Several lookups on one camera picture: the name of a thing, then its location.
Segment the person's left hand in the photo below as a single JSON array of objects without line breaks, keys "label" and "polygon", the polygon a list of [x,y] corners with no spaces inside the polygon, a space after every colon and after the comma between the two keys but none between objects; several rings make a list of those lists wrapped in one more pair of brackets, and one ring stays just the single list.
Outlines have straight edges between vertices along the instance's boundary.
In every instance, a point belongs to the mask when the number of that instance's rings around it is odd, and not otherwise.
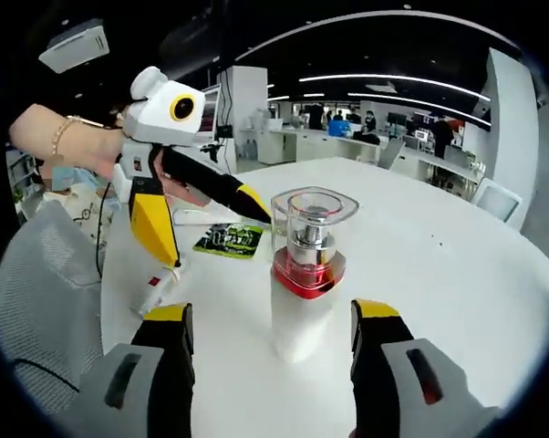
[{"label": "person's left hand", "polygon": [[[66,155],[66,160],[111,181],[115,160],[125,140],[122,131],[90,128],[85,125],[74,125],[73,129],[78,133],[71,134],[75,144],[71,152]],[[156,157],[154,166],[168,204],[172,205],[175,199],[181,199],[200,207],[207,205],[209,201],[204,195],[193,193],[183,182],[173,179],[163,170],[161,164],[163,152],[164,149]]]}]

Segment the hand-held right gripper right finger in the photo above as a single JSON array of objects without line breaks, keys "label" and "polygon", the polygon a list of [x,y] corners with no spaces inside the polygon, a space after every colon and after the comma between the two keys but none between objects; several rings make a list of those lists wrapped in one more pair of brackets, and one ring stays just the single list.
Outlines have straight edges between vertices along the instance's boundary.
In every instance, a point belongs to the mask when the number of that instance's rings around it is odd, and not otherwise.
[{"label": "hand-held right gripper right finger", "polygon": [[490,437],[499,414],[470,393],[465,371],[398,311],[351,302],[354,437]]}]

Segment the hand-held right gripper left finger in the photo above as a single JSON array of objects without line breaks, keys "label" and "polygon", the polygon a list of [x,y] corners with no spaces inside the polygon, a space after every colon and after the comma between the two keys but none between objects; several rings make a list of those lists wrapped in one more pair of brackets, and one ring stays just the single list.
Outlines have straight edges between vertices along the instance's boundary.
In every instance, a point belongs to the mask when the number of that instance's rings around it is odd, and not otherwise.
[{"label": "hand-held right gripper left finger", "polygon": [[129,344],[117,344],[83,375],[67,408],[67,435],[190,437],[192,356],[192,305],[154,308]]}]

